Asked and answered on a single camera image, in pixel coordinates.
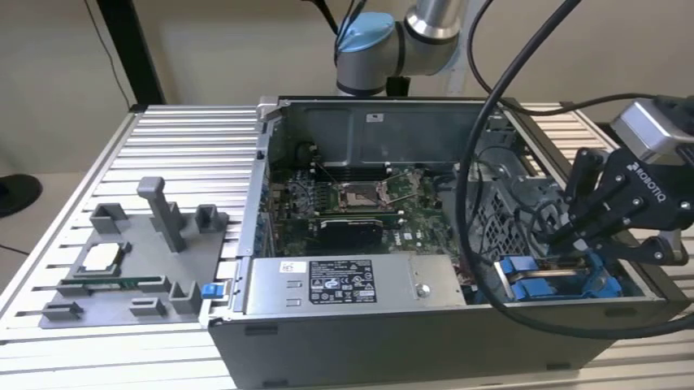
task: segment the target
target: black cable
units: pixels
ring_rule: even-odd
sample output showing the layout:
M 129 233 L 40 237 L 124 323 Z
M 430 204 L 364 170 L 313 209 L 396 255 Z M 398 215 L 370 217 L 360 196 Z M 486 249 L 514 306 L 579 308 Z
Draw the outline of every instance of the black cable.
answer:
M 535 209 L 532 216 L 530 217 L 530 227 L 528 227 L 528 231 L 526 232 L 526 239 L 527 239 L 528 243 L 532 241 L 532 233 L 535 232 L 535 224 L 538 223 L 538 220 L 542 217 L 542 211 L 552 204 L 554 204 L 554 201 L 542 202 L 542 204 Z M 542 230 L 542 234 L 547 235 L 550 233 L 547 231 L 547 225 L 543 223 L 540 223 L 540 230 Z
M 17 254 L 24 254 L 25 256 L 29 255 L 29 253 L 25 252 L 24 250 L 12 248 L 11 246 L 3 245 L 3 244 L 0 244 L 0 248 L 11 250 L 12 252 L 16 252 Z
M 530 56 L 536 51 L 542 42 L 547 39 L 548 35 L 552 33 L 554 29 L 562 23 L 562 21 L 568 16 L 570 12 L 575 9 L 582 0 L 564 0 L 559 8 L 555 10 L 554 14 L 547 19 L 546 23 L 542 25 L 540 29 L 535 33 L 535 35 L 530 38 L 528 43 L 518 53 L 516 58 L 512 60 L 511 65 L 504 70 L 503 75 L 494 86 L 491 94 L 488 95 L 487 101 L 483 104 L 482 110 L 475 120 L 475 124 L 471 128 L 471 135 L 468 137 L 464 153 L 460 155 L 459 164 L 460 164 L 460 174 L 459 177 L 466 177 L 470 168 L 471 168 L 471 160 L 475 154 L 475 144 L 478 142 L 479 136 L 483 132 L 483 126 L 487 121 L 488 115 L 491 114 L 496 103 L 503 95 L 508 84 L 512 82 L 512 79 L 523 65 L 528 61 Z M 459 180 L 456 186 L 456 199 L 455 199 L 455 219 L 459 226 L 466 225 L 466 191 L 467 191 L 467 180 Z M 694 314 L 688 314 L 684 317 L 675 319 L 674 321 L 668 321 L 648 327 L 630 327 L 623 329 L 579 329 L 575 327 L 566 327 L 560 325 L 554 325 L 550 323 L 543 323 L 524 315 L 511 311 L 504 303 L 499 300 L 499 298 L 494 295 L 491 288 L 486 284 L 483 278 L 483 271 L 480 269 L 478 261 L 478 255 L 474 253 L 470 241 L 464 235 L 459 238 L 460 245 L 460 253 L 468 259 L 468 263 L 471 265 L 471 272 L 475 277 L 476 286 L 482 291 L 483 295 L 487 297 L 490 305 L 512 321 L 523 324 L 524 326 L 542 331 L 554 333 L 563 336 L 579 337 L 587 339 L 600 339 L 600 340 L 619 340 L 619 339 L 638 339 L 643 337 L 652 337 L 666 335 L 668 333 L 678 332 L 691 325 L 694 325 Z
M 474 44 L 474 37 L 475 32 L 478 31 L 478 25 L 479 21 L 482 20 L 482 17 L 484 13 L 487 12 L 488 6 L 491 5 L 494 0 L 487 0 L 484 4 L 482 5 L 482 8 L 479 9 L 479 12 L 475 15 L 475 19 L 472 20 L 470 32 L 467 36 L 467 47 L 466 47 L 466 54 L 467 54 L 467 62 L 470 64 L 470 71 L 472 76 L 475 77 L 476 82 L 487 91 L 487 93 L 491 93 L 491 87 L 488 86 L 487 82 L 484 81 L 482 74 L 479 73 L 478 64 L 475 63 L 475 56 L 472 53 L 472 44 Z M 571 104 L 563 108 L 559 108 L 556 110 L 550 111 L 535 111 L 535 110 L 527 110 L 522 108 L 520 106 L 516 106 L 514 103 L 508 102 L 504 98 L 499 98 L 499 103 L 508 108 L 511 111 L 515 111 L 520 114 L 532 115 L 532 116 L 552 116 L 558 114 L 566 114 L 567 112 L 587 108 L 590 106 L 596 106 L 598 104 L 603 104 L 607 102 L 615 102 L 619 100 L 630 100 L 636 98 L 647 98 L 652 99 L 655 95 L 651 95 L 648 93 L 618 93 L 615 95 L 607 95 L 603 97 L 596 97 L 591 100 L 586 100 L 584 102 Z
M 483 165 L 486 165 L 487 168 L 488 168 L 494 173 L 496 173 L 496 169 L 498 169 L 498 168 L 502 168 L 502 166 L 495 167 L 495 165 L 494 165 L 491 162 L 484 161 L 484 160 L 482 160 L 482 159 L 479 159 L 479 158 L 475 158 L 475 161 L 476 161 L 478 163 L 482 163 Z M 499 178 L 499 179 L 500 179 L 500 183 L 502 183 L 502 185 L 503 185 L 504 188 L 506 188 L 506 191 L 508 192 L 508 195 L 511 196 L 511 199 L 516 202 L 518 207 L 520 208 L 520 210 L 523 210 L 523 211 L 524 211 L 526 213 L 528 213 L 528 214 L 532 214 L 532 212 L 535 211 L 535 210 L 532 209 L 534 206 L 532 206 L 532 205 L 528 205 L 528 204 L 523 201 L 523 199 L 520 199 L 520 197 L 515 194 L 515 191 L 514 191 L 514 189 L 512 189 L 512 184 L 508 184 L 508 182 L 507 182 L 506 180 L 503 180 L 502 178 Z
M 332 12 L 329 11 L 329 7 L 325 4 L 325 0 L 304 0 L 312 2 L 317 10 L 320 11 L 323 18 L 325 18 L 327 25 L 332 30 L 332 33 L 337 35 L 337 24 L 335 23 L 335 18 L 332 17 Z
M 362 13 L 364 6 L 367 5 L 367 0 L 359 0 L 355 6 L 355 0 L 350 2 L 350 8 L 347 8 L 347 13 L 344 14 L 343 23 L 339 25 L 337 37 L 335 38 L 335 48 L 332 54 L 332 61 L 337 64 L 337 56 L 339 56 L 339 46 L 347 36 L 347 32 L 350 31 L 351 25 L 355 23 L 359 14 Z
M 113 57 L 111 55 L 111 52 L 108 51 L 107 43 L 104 42 L 104 38 L 101 37 L 101 31 L 99 31 L 99 26 L 96 25 L 95 14 L 92 14 L 92 12 L 91 12 L 91 6 L 89 6 L 88 0 L 84 0 L 84 6 L 87 7 L 87 12 L 89 13 L 91 23 L 95 26 L 95 31 L 96 31 L 96 36 L 99 37 L 99 42 L 101 43 L 101 47 L 104 48 L 104 51 L 107 52 L 108 63 L 111 64 L 112 78 L 116 79 L 116 85 L 119 86 L 120 94 L 123 95 L 123 99 L 125 100 L 125 109 L 129 110 L 131 109 L 131 100 L 128 99 L 128 95 L 125 94 L 123 85 L 120 84 L 119 73 L 116 72 L 116 65 L 113 64 Z
M 482 177 L 482 169 L 479 169 L 479 164 L 476 165 L 476 192 L 475 192 L 475 202 L 472 203 L 472 210 L 470 214 L 470 222 L 467 223 L 466 229 L 467 234 L 470 234 L 470 229 L 472 224 L 475 223 L 475 218 L 478 217 L 479 207 L 482 206 L 482 195 L 483 195 L 483 177 Z

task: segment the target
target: floor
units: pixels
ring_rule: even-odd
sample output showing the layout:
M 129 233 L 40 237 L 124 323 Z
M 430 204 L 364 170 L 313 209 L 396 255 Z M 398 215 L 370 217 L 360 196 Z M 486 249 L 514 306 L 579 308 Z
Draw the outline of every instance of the floor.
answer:
M 53 222 L 84 173 L 35 175 L 43 184 L 41 197 L 17 214 L 0 218 L 0 244 L 31 252 Z M 27 256 L 0 249 L 0 292 L 8 285 Z

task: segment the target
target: white wall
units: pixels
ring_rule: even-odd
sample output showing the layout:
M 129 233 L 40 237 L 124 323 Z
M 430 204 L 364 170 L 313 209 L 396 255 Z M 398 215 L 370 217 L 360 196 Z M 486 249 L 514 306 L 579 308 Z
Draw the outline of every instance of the white wall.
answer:
M 331 1 L 341 18 L 350 2 Z M 374 0 L 400 18 L 414 0 Z M 139 0 L 136 9 L 171 102 L 252 104 L 261 95 L 333 94 L 333 35 L 299 0 Z M 438 95 L 447 77 L 418 78 L 412 93 Z
M 500 73 L 559 0 L 496 0 L 479 26 L 475 60 L 487 82 Z M 694 1 L 584 0 L 555 30 L 507 95 L 527 102 L 622 93 L 694 94 Z M 471 75 L 464 91 L 483 93 Z M 611 120 L 623 103 L 587 109 Z
M 399 19 L 412 2 L 372 0 L 367 9 Z M 496 2 L 476 40 L 490 82 L 558 4 Z M 341 15 L 347 1 L 328 4 Z M 171 103 L 253 104 L 263 94 L 333 93 L 332 34 L 308 2 L 136 0 L 136 9 Z M 691 0 L 586 0 L 508 94 L 556 101 L 623 91 L 691 93 L 690 15 Z M 466 94 L 480 95 L 466 79 Z M 412 94 L 440 95 L 446 84 L 446 76 L 420 77 Z M 0 0 L 0 173 L 85 170 L 124 112 L 81 0 Z M 608 119 L 615 108 L 590 112 Z
M 125 104 L 80 0 L 0 0 L 0 173 L 85 170 Z

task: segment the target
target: motherboard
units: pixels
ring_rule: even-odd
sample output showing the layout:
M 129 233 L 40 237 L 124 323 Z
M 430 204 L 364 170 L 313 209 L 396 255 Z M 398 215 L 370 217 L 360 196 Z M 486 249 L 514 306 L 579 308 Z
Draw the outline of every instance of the motherboard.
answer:
M 313 164 L 275 181 L 279 256 L 447 254 L 458 260 L 443 213 L 440 174 L 424 167 L 350 168 Z

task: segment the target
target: green circuit board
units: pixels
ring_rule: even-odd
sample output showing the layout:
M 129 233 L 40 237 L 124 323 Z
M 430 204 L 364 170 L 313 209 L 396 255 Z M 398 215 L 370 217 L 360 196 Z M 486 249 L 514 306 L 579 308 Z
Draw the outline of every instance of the green circuit board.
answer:
M 364 254 L 447 254 L 458 259 L 456 244 L 448 219 L 436 197 L 432 177 L 423 169 L 394 168 L 379 181 L 309 182 L 301 175 L 297 186 L 312 190 L 309 207 L 293 207 L 296 213 L 281 205 L 289 202 L 280 195 L 275 226 L 280 256 L 313 256 L 319 254 L 358 254 L 359 249 L 341 249 L 325 253 L 320 249 L 316 232 L 325 221 L 379 221 L 383 227 L 380 242 Z M 293 186 L 291 180 L 281 188 Z

